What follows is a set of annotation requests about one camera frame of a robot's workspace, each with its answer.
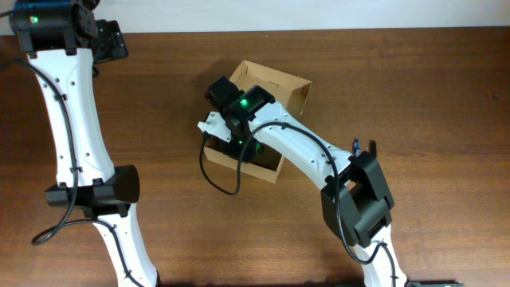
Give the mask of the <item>brown cardboard box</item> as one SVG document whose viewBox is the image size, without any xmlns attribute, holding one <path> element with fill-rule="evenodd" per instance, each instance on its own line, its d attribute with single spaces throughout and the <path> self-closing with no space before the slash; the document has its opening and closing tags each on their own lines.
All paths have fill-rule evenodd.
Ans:
<svg viewBox="0 0 510 287">
<path fill-rule="evenodd" d="M 231 77 L 221 77 L 211 84 L 208 93 L 215 93 L 222 88 L 226 82 L 235 85 L 239 91 L 247 91 L 255 85 L 265 89 L 275 96 L 276 100 L 282 103 L 283 107 L 290 114 L 298 119 L 304 110 L 312 82 L 301 77 L 271 69 L 269 67 L 243 60 L 236 68 Z M 210 162 L 220 164 L 232 169 L 237 167 L 237 160 L 222 154 L 218 150 L 217 138 L 210 138 L 204 147 L 206 159 Z M 275 183 L 280 174 L 284 157 L 270 147 L 264 146 L 262 156 L 256 155 L 250 163 L 241 165 L 241 171 Z"/>
</svg>

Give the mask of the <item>blue pen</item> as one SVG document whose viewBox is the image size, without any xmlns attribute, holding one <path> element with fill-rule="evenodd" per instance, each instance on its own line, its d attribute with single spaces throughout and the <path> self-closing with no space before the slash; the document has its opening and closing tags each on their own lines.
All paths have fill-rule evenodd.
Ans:
<svg viewBox="0 0 510 287">
<path fill-rule="evenodd" d="M 352 144 L 352 153 L 354 156 L 358 156 L 360 154 L 360 142 L 359 139 L 355 138 Z"/>
</svg>

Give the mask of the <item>black silver marker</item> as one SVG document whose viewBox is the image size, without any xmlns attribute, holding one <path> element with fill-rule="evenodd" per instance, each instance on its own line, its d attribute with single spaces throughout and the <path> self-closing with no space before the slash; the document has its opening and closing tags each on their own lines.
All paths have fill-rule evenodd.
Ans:
<svg viewBox="0 0 510 287">
<path fill-rule="evenodd" d="M 374 156 L 377 157 L 377 143 L 375 140 L 370 140 L 368 151 Z"/>
</svg>

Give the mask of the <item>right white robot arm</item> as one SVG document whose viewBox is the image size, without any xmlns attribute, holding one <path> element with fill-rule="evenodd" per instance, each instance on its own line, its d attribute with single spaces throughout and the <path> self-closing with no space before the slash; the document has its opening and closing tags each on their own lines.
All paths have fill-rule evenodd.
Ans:
<svg viewBox="0 0 510 287">
<path fill-rule="evenodd" d="M 198 127 L 241 169 L 263 148 L 277 151 L 320 190 L 323 218 L 363 269 L 366 286 L 405 286 L 391 242 L 394 198 L 378 162 L 375 141 L 366 151 L 339 149 L 296 120 L 275 96 L 255 85 L 239 89 L 225 77 L 206 90 L 214 110 Z"/>
</svg>

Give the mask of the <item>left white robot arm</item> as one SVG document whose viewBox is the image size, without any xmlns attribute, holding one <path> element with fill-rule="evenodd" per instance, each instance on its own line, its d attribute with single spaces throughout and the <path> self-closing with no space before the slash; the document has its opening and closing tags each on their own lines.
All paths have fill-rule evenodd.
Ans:
<svg viewBox="0 0 510 287">
<path fill-rule="evenodd" d="M 135 166 L 115 166 L 100 129 L 93 91 L 98 64 L 128 57 L 116 21 L 97 20 L 97 1 L 16 1 L 7 12 L 25 60 L 45 100 L 57 156 L 56 182 L 45 191 L 50 206 L 66 212 L 32 239 L 39 246 L 67 226 L 92 224 L 100 232 L 119 286 L 159 286 L 159 272 L 144 246 L 137 218 Z"/>
</svg>

